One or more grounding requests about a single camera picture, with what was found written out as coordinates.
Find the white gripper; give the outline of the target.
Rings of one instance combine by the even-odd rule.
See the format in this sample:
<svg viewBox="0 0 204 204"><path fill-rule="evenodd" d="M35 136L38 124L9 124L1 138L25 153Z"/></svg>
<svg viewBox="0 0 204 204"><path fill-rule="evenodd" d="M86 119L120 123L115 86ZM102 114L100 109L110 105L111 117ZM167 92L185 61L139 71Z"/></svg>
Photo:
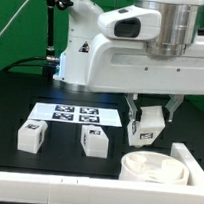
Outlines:
<svg viewBox="0 0 204 204"><path fill-rule="evenodd" d="M184 94L204 95L204 36L198 36L182 56L167 57L148 54L144 41L111 40L98 34L90 45L86 86L97 92L128 93L133 125L141 120L135 93L174 94L166 104L172 122Z"/></svg>

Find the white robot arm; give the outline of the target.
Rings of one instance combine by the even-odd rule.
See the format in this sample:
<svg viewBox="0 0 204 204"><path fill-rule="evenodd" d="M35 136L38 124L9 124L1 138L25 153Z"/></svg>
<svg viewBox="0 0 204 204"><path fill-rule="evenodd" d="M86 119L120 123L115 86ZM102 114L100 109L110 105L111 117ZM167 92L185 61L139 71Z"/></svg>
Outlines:
<svg viewBox="0 0 204 204"><path fill-rule="evenodd" d="M137 94L204 95L204 36L198 25L204 0L134 0L105 12L91 0L73 0L67 47L56 80L85 91L126 93L132 125Z"/></svg>

